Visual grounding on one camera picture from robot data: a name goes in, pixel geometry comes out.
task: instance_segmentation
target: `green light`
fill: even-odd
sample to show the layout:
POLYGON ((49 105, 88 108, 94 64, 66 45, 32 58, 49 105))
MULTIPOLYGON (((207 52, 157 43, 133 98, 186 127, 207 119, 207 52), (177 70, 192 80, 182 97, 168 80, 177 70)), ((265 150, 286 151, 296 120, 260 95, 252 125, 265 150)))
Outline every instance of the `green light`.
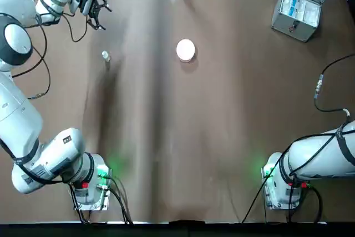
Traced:
POLYGON ((98 177, 99 178, 99 185, 103 186, 103 185, 108 185, 108 179, 104 178, 104 177, 108 177, 109 176, 109 169, 107 166, 105 165, 98 165, 98 177))

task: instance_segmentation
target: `brown tablecloth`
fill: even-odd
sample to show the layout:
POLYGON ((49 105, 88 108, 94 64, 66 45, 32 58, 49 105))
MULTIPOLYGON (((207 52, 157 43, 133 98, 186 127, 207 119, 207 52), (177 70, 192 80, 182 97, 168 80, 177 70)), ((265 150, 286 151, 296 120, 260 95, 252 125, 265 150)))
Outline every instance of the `brown tablecloth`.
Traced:
MULTIPOLYGON (((320 29, 305 44, 270 28, 276 2, 109 0, 113 13, 100 14, 107 30, 89 28, 76 44, 63 19, 46 27, 52 87, 33 101, 44 120, 41 140, 68 127, 82 129, 87 150, 100 153, 125 184, 134 220, 241 220, 270 154, 344 119, 316 111, 313 94, 322 68, 355 50, 346 0, 326 0, 320 29), (183 38, 197 49, 189 64, 176 55, 183 38), (110 70, 103 50, 112 57, 110 70)), ((74 36, 81 36, 83 16, 70 21, 74 36)), ((41 31, 30 34, 42 50, 41 31)), ((320 105, 354 111, 354 69, 349 59, 329 70, 320 105)), ((31 95, 45 89, 47 74, 41 66, 16 83, 31 95)), ((77 219, 65 185, 21 195, 4 151, 0 162, 1 222, 77 219)), ((352 179, 313 185, 323 196, 323 220, 355 220, 352 179)), ((109 209, 92 219, 121 220, 114 198, 109 209)), ((312 221, 316 211, 310 194, 293 218, 312 221)), ((286 221, 284 212, 267 216, 286 221)), ((260 196, 247 221, 263 220, 260 196)))

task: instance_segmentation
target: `cable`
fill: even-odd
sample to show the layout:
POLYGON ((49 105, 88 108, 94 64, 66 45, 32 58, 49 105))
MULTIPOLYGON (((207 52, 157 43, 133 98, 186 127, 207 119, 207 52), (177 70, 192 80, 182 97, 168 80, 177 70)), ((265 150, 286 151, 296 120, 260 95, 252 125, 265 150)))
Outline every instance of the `cable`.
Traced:
POLYGON ((263 188, 262 190, 262 201, 264 205, 264 218, 265 218, 265 223, 267 223, 267 218, 266 218, 266 199, 265 199, 265 189, 263 188))
POLYGON ((113 195, 116 197, 117 201, 119 202, 120 206, 121 206, 121 210, 122 210, 122 216, 124 220, 127 220, 129 224, 133 224, 133 221, 131 220, 131 218, 128 216, 126 210, 123 207, 123 203, 121 200, 121 197, 115 192, 115 190, 113 190, 112 188, 108 189, 111 193, 113 193, 113 195))
POLYGON ((323 200, 322 200, 321 194, 318 192, 318 190, 316 188, 314 188, 313 186, 310 186, 309 190, 313 191, 317 195, 317 198, 318 198, 318 213, 317 213, 316 219, 314 220, 314 223, 318 223, 322 218, 323 200))
POLYGON ((77 201, 77 197, 75 196, 74 189, 72 188, 72 186, 70 184, 68 184, 68 186, 70 188, 70 196, 72 197, 72 201, 73 201, 73 204, 74 204, 74 209, 78 213, 80 222, 83 223, 83 224, 90 224, 90 222, 88 222, 85 219, 84 214, 83 214, 82 210, 79 207, 79 204, 78 204, 78 201, 77 201))
POLYGON ((67 18, 65 15, 62 15, 62 17, 63 17, 63 18, 67 21, 67 23, 68 23, 69 31, 70 31, 70 37, 72 38, 72 41, 73 41, 74 43, 78 43, 79 41, 81 41, 81 40, 84 38, 84 36, 86 35, 87 30, 88 30, 88 22, 87 22, 88 16, 86 16, 86 19, 85 19, 85 32, 84 32, 84 34, 83 34, 79 39, 77 39, 77 40, 74 40, 72 26, 70 25, 70 22, 69 22, 68 18, 67 18))
MULTIPOLYGON (((33 49, 37 52, 37 54, 42 58, 42 55, 38 52, 38 50, 36 49, 36 47, 33 47, 33 49)), ((44 93, 39 93, 39 94, 36 94, 35 96, 33 97, 29 97, 28 99, 30 100, 34 100, 34 99, 38 99, 40 97, 43 97, 45 96, 48 92, 49 92, 49 89, 50 89, 50 71, 49 71, 49 68, 48 68, 48 65, 47 63, 45 62, 45 60, 43 59, 43 63, 45 65, 45 68, 47 69, 47 73, 48 73, 48 86, 47 86, 47 90, 44 92, 44 93)))
POLYGON ((44 57, 45 55, 47 54, 47 36, 45 34, 45 31, 42 27, 42 24, 39 24, 39 27, 40 29, 42 30, 43 32, 43 37, 44 37, 44 52, 43 52, 43 55, 41 56, 40 60, 32 67, 32 68, 29 68, 28 70, 25 70, 24 72, 20 72, 18 74, 15 74, 14 76, 12 76, 12 78, 16 78, 16 77, 19 77, 21 75, 24 75, 24 74, 27 74, 31 71, 33 71, 34 69, 36 69, 38 67, 38 65, 41 64, 41 62, 44 60, 44 57))
POLYGON ((332 63, 328 64, 322 71, 321 75, 319 76, 319 80, 318 80, 318 83, 317 83, 317 86, 316 86, 316 92, 315 92, 315 96, 314 96, 314 105, 315 107, 321 111, 321 112, 337 112, 337 111, 345 111, 347 112, 347 109, 344 109, 344 108, 334 108, 334 109, 322 109, 320 107, 318 107, 317 105, 317 99, 318 99, 318 95, 320 93, 320 90, 321 90, 321 86, 322 86, 322 81, 323 81, 323 77, 324 77, 324 73, 326 72, 326 70, 331 67, 332 65, 334 65, 335 63, 338 63, 339 61, 342 61, 344 59, 347 59, 347 58, 350 58, 350 57, 353 57, 355 56, 355 53, 352 53, 352 54, 349 54, 347 56, 344 56, 340 59, 337 59, 337 60, 334 60, 332 63))
MULTIPOLYGON (((352 133, 355 133, 355 130, 349 130, 349 131, 347 131, 347 132, 343 132, 343 135, 352 134, 352 133)), ((279 157, 279 159, 278 159, 278 160, 276 161, 276 163, 275 163, 275 167, 278 165, 278 163, 280 162, 281 158, 283 158, 283 156, 288 152, 288 150, 290 149, 291 145, 292 145, 294 142, 297 142, 297 141, 300 141, 300 140, 303 140, 303 139, 306 139, 306 138, 309 138, 309 137, 317 137, 317 136, 335 136, 335 133, 310 134, 310 135, 305 135, 305 136, 303 136, 303 137, 300 137, 300 138, 294 140, 294 141, 286 148, 286 150, 282 152, 281 156, 279 157)), ((270 178, 270 176, 271 176, 273 170, 275 169, 275 167, 271 169, 269 175, 265 178, 264 182, 262 183, 261 187, 259 188, 258 192, 256 193, 256 195, 255 195, 255 197, 254 197, 254 199, 253 199, 253 201, 252 201, 252 203, 251 203, 251 205, 250 205, 250 207, 249 207, 249 210, 247 211, 247 213, 246 213, 246 215, 245 215, 245 217, 244 217, 244 219, 242 220, 241 223, 244 223, 244 221, 245 221, 246 218, 248 217, 248 215, 249 215, 249 213, 250 213, 250 210, 251 210, 252 207, 254 206, 254 203, 255 203, 255 201, 256 201, 256 199, 257 199, 257 197, 258 197, 260 191, 262 190, 263 186, 266 184, 268 178, 270 178)))
POLYGON ((70 14, 70 13, 65 13, 65 12, 63 12, 63 14, 67 15, 67 16, 70 16, 70 17, 74 17, 75 16, 75 14, 70 14))

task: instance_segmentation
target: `gray case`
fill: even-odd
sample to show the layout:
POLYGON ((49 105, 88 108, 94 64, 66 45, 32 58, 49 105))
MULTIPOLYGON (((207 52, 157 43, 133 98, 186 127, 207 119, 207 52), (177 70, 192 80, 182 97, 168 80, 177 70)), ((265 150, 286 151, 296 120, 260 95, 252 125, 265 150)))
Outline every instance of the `gray case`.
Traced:
POLYGON ((306 42, 318 28, 321 16, 322 4, 325 0, 278 0, 273 12, 271 28, 278 30, 288 36, 306 42), (304 6, 303 15, 300 11, 301 6, 304 6), (313 18, 316 20, 312 23, 306 21, 306 7, 312 7, 313 18))

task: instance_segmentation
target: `sticker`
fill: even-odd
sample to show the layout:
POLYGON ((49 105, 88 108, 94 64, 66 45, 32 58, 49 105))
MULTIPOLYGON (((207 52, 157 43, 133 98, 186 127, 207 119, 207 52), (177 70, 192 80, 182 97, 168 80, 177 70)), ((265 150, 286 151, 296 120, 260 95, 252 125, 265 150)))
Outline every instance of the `sticker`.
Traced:
POLYGON ((64 144, 69 143, 71 140, 72 140, 72 137, 69 135, 63 139, 63 143, 64 144))
POLYGON ((89 190, 88 189, 75 189, 74 191, 76 197, 85 197, 89 195, 89 190))
MULTIPOLYGON (((44 168, 43 165, 38 165, 37 167, 33 168, 31 170, 31 173, 39 178, 48 180, 51 178, 51 175, 48 174, 44 168)), ((24 174, 21 176, 21 178, 26 182, 27 185, 31 184, 33 182, 33 179, 31 179, 27 174, 24 174)))
POLYGON ((292 16, 293 12, 295 11, 295 8, 294 7, 291 7, 290 8, 290 12, 288 13, 289 16, 292 16))

